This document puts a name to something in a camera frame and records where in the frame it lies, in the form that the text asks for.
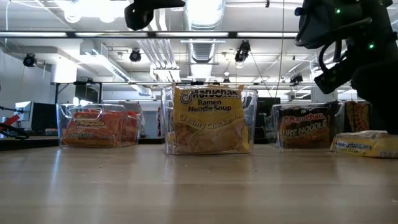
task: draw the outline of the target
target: desk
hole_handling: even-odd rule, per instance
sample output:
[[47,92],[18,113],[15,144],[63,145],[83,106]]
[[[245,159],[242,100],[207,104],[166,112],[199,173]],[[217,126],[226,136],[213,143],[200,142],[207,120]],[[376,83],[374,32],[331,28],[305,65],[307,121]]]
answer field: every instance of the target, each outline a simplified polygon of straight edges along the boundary
[[398,161],[257,145],[0,152],[1,223],[398,223]]

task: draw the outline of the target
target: ramen noodle package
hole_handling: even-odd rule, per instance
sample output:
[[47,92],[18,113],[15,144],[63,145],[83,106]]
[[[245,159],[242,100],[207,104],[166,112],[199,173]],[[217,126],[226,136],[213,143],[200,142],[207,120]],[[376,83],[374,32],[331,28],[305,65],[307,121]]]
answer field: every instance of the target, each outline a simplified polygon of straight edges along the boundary
[[169,86],[162,101],[167,154],[251,152],[257,91]]
[[338,134],[330,151],[355,156],[398,158],[398,136],[386,131],[361,131]]
[[330,147],[341,132],[342,103],[275,105],[272,109],[277,145],[283,148]]
[[119,105],[58,105],[60,145],[119,147],[135,144],[139,114]]

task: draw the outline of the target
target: black ramen package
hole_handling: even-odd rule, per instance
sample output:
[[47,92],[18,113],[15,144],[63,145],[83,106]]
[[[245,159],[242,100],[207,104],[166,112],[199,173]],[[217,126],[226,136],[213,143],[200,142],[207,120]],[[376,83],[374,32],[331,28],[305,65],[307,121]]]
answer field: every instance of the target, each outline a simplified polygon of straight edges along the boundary
[[330,107],[279,108],[277,116],[277,144],[283,148],[330,147]]

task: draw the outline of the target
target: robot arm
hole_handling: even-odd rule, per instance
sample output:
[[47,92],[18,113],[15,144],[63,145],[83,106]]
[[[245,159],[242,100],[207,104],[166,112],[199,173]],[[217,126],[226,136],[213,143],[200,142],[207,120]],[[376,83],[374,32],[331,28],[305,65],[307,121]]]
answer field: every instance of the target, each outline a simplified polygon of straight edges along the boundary
[[[297,8],[300,30],[295,44],[307,49],[322,47],[319,64],[323,74],[314,79],[325,94],[351,81],[358,96],[373,104],[390,134],[398,134],[398,121],[389,109],[398,82],[397,34],[387,13],[391,0],[304,0]],[[347,51],[341,55],[341,41]],[[336,42],[337,64],[328,69],[326,49]]]

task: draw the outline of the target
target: clear plastic bin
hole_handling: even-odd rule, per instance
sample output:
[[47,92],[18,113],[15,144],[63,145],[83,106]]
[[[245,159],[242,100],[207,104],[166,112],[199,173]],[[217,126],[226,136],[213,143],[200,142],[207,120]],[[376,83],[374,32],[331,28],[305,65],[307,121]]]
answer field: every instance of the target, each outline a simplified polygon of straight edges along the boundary
[[140,114],[121,105],[57,105],[58,137],[66,147],[137,144]]
[[257,91],[220,86],[162,89],[165,152],[174,155],[250,153]]
[[344,129],[345,104],[296,103],[272,107],[272,122],[278,147],[330,147]]

